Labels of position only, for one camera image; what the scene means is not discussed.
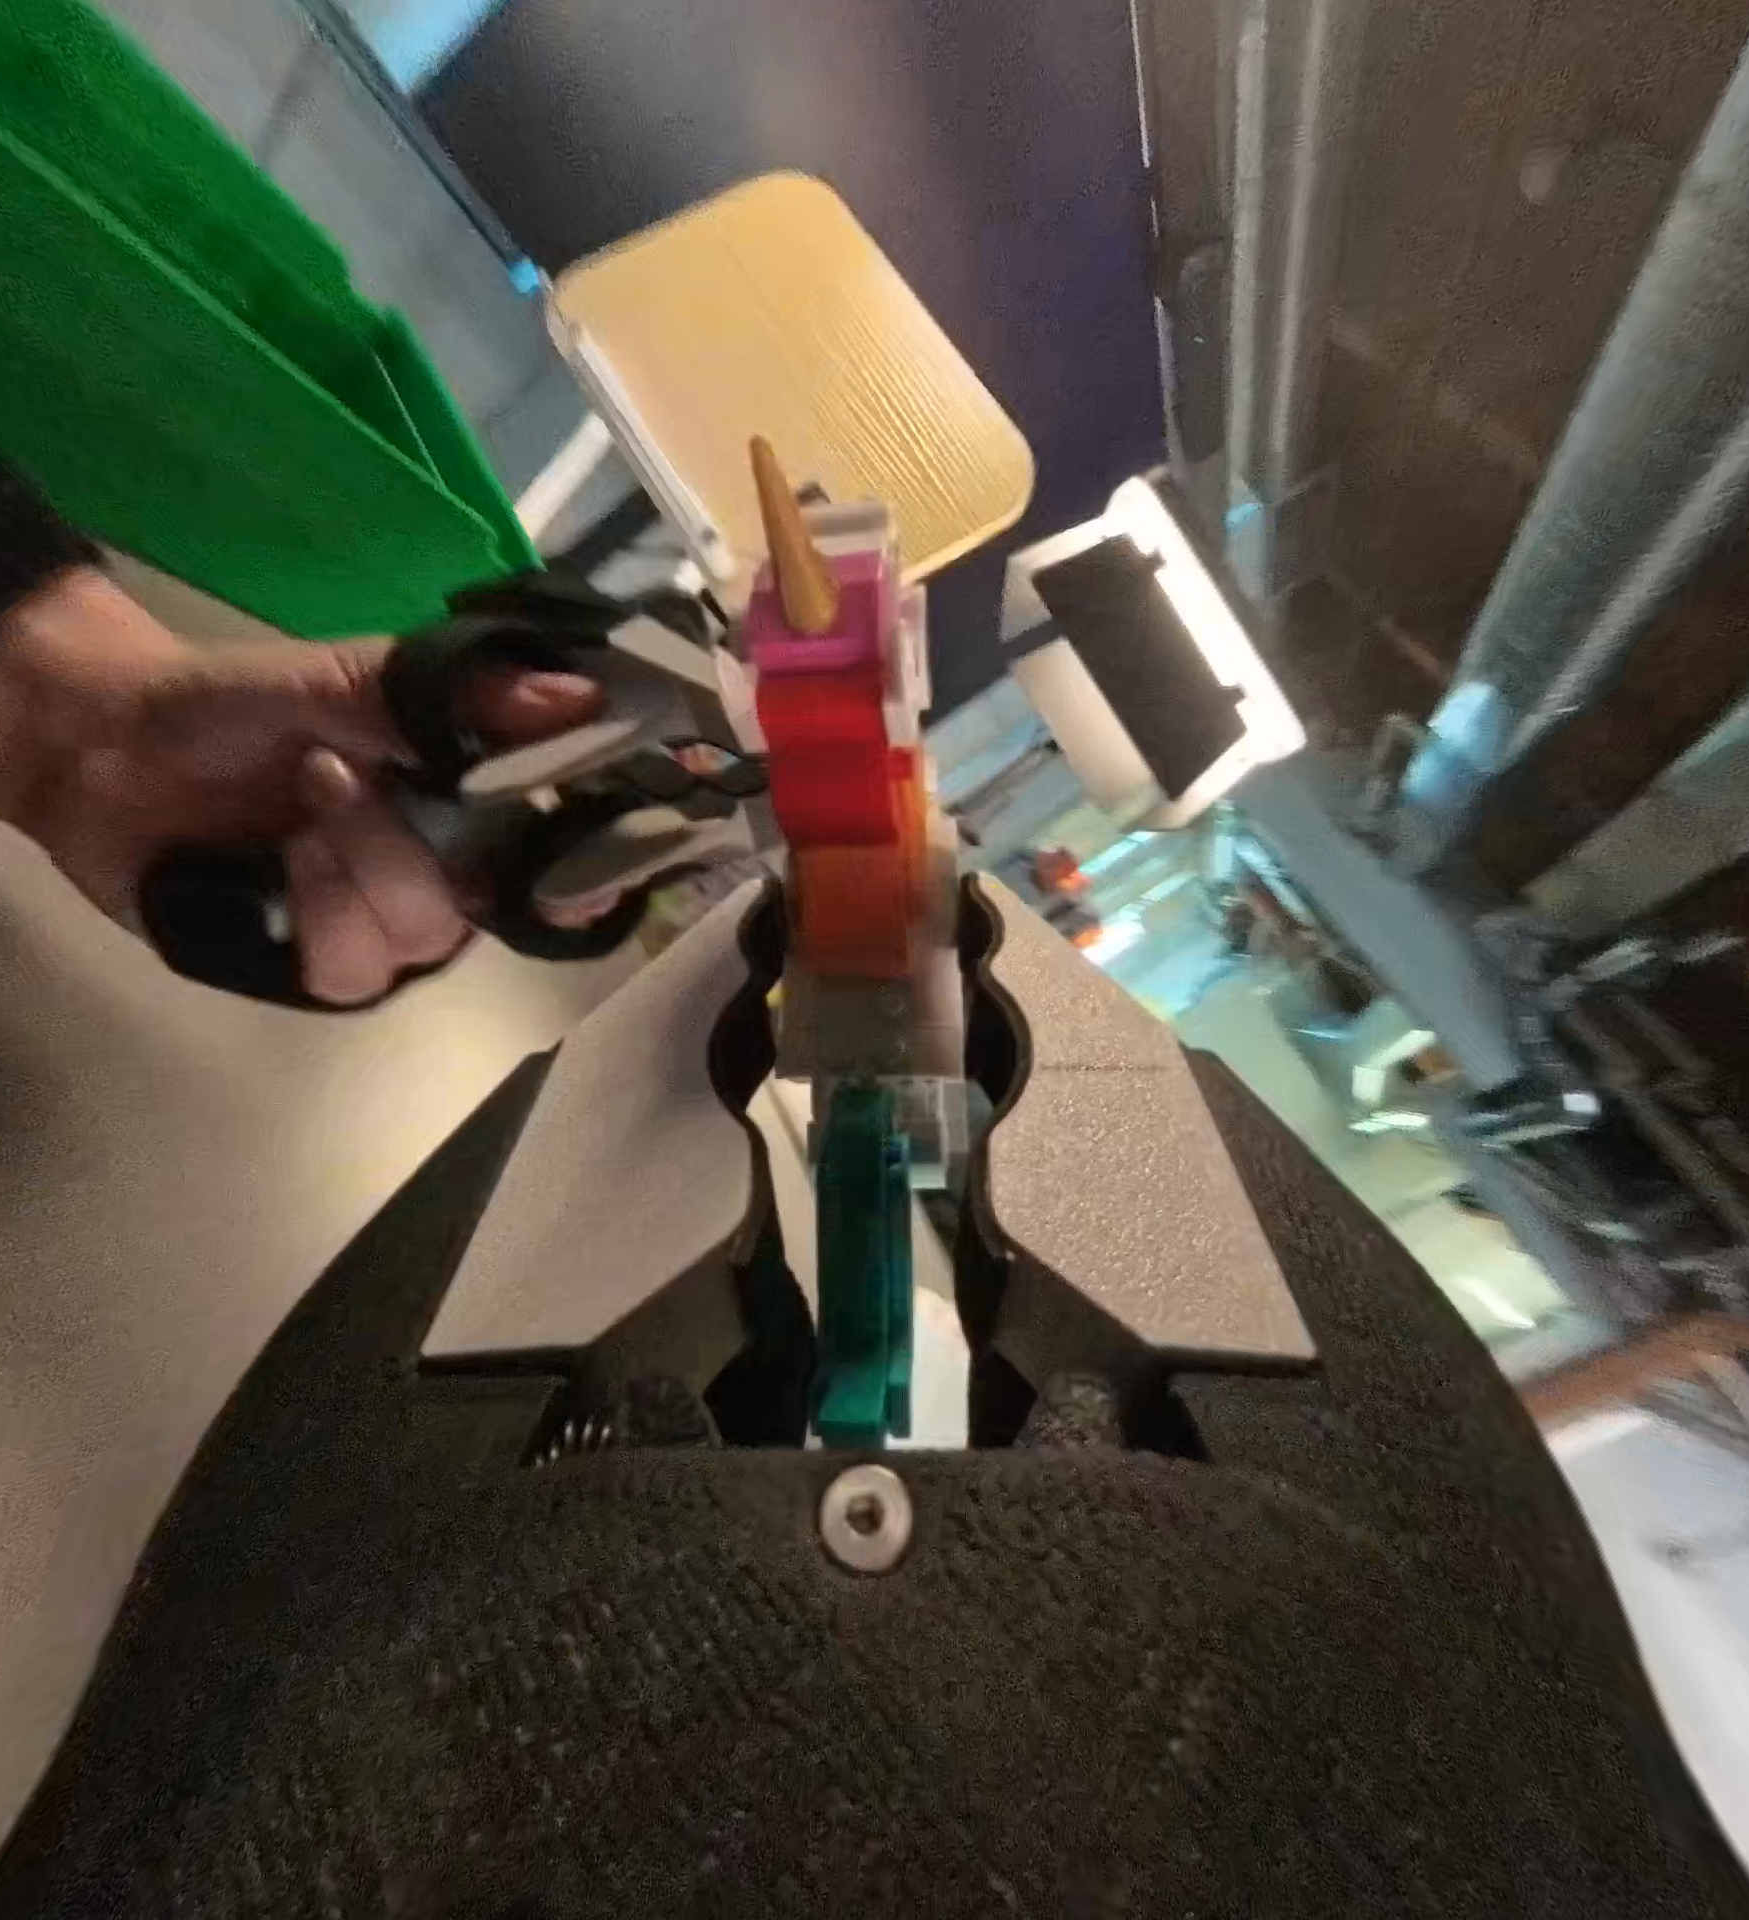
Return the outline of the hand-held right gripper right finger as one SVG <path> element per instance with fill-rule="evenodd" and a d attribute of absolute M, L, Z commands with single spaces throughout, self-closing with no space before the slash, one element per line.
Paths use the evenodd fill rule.
<path fill-rule="evenodd" d="M 1054 1383 L 1163 1417 L 1173 1381 L 1299 1378 L 1316 1342 L 1176 1030 L 997 878 L 960 891 L 960 1199 L 973 1425 Z"/>

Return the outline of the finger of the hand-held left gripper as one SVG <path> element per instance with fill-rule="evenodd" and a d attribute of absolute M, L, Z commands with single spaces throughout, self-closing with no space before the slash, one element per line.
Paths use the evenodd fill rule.
<path fill-rule="evenodd" d="M 597 653 L 599 722 L 649 734 L 706 734 L 741 756 L 763 753 L 750 666 L 709 607 L 609 607 Z"/>
<path fill-rule="evenodd" d="M 649 886 L 758 851 L 763 801 L 690 793 L 678 801 L 636 790 L 581 790 L 537 815 L 530 920 L 597 926 Z"/>

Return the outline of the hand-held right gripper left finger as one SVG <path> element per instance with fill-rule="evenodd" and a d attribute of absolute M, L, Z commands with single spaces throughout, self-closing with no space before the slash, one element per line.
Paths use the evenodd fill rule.
<path fill-rule="evenodd" d="M 557 1048 L 425 1331 L 431 1371 L 713 1381 L 771 1213 L 774 889 L 747 881 Z"/>

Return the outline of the white toy brick unicorn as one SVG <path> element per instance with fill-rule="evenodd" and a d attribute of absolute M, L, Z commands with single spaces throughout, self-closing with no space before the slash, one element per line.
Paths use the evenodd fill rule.
<path fill-rule="evenodd" d="M 971 1132 L 956 828 L 891 510 L 801 502 L 763 436 L 750 465 L 763 558 L 739 648 L 780 832 L 774 1067 L 811 1114 L 811 1433 L 876 1452 L 912 1433 L 915 1192 L 961 1172 Z"/>

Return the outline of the person's left hand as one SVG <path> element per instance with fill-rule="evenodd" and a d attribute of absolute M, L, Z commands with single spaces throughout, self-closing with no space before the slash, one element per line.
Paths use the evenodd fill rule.
<path fill-rule="evenodd" d="M 103 570 L 0 617 L 0 822 L 135 937 L 179 847 L 281 847 L 300 987 L 361 1008 L 473 937 L 435 854 L 379 798 L 406 742 L 392 639 L 188 641 Z"/>

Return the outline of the lit studio light panel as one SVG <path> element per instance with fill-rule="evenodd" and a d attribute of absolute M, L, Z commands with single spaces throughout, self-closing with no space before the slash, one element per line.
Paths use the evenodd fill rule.
<path fill-rule="evenodd" d="M 1191 828 L 1309 732 L 1264 621 L 1166 467 L 1004 558 L 998 636 L 1085 794 L 1142 832 Z"/>

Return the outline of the green box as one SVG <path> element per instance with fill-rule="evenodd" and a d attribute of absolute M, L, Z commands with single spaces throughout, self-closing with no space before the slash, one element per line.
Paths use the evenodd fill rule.
<path fill-rule="evenodd" d="M 290 636 L 537 565 L 406 315 L 84 3 L 0 3 L 0 460 Z"/>

